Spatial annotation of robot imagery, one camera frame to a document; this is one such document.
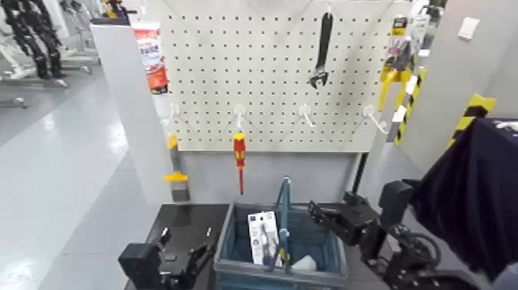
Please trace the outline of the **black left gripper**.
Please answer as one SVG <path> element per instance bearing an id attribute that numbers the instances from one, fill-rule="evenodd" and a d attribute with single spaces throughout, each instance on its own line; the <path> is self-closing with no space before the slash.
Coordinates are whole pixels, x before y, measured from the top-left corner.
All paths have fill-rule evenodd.
<path id="1" fill-rule="evenodd" d="M 178 255 L 175 261 L 164 260 L 160 266 L 160 289 L 193 289 L 197 280 L 197 270 L 203 270 L 215 253 L 213 230 L 207 229 L 206 242 L 198 248 L 191 248 L 186 254 Z M 158 238 L 158 246 L 163 251 L 170 241 L 170 229 L 164 228 Z"/>

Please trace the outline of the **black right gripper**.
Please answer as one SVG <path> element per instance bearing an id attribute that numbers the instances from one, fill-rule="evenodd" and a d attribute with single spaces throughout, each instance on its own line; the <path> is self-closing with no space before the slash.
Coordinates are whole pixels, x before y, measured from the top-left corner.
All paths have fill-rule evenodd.
<path id="1" fill-rule="evenodd" d="M 340 206 L 310 201 L 308 213 L 317 225 L 332 231 L 347 245 L 357 245 L 362 231 L 378 218 L 368 200 L 360 195 L 346 193 Z"/>

